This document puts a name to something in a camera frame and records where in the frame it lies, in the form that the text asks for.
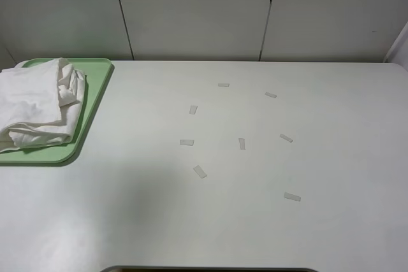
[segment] small paper strip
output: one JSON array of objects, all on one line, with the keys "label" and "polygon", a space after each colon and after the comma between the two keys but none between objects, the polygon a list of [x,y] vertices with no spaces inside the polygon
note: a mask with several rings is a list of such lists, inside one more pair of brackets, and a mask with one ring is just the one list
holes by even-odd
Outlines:
[{"label": "small paper strip", "polygon": [[201,168],[200,166],[195,166],[193,169],[194,169],[194,171],[198,174],[198,176],[199,176],[200,178],[204,178],[204,177],[207,176],[207,174],[204,172],[204,170],[202,170],[202,168]]},{"label": "small paper strip", "polygon": [[265,95],[272,97],[272,98],[276,98],[277,96],[275,94],[271,94],[270,92],[265,92]]},{"label": "small paper strip", "polygon": [[289,200],[294,200],[294,201],[300,202],[300,196],[296,196],[296,195],[294,195],[294,194],[288,194],[287,192],[285,192],[284,197],[285,197],[286,199],[289,199]]},{"label": "small paper strip", "polygon": [[284,140],[287,140],[290,143],[293,141],[291,138],[289,138],[289,137],[287,137],[286,135],[283,135],[283,134],[281,134],[280,137],[283,138]]},{"label": "small paper strip", "polygon": [[238,141],[240,142],[241,150],[245,150],[245,138],[239,138]]},{"label": "small paper strip", "polygon": [[196,114],[197,107],[198,106],[196,106],[196,105],[190,106],[190,115],[195,115]]},{"label": "small paper strip", "polygon": [[193,146],[194,140],[180,140],[182,146]]}]

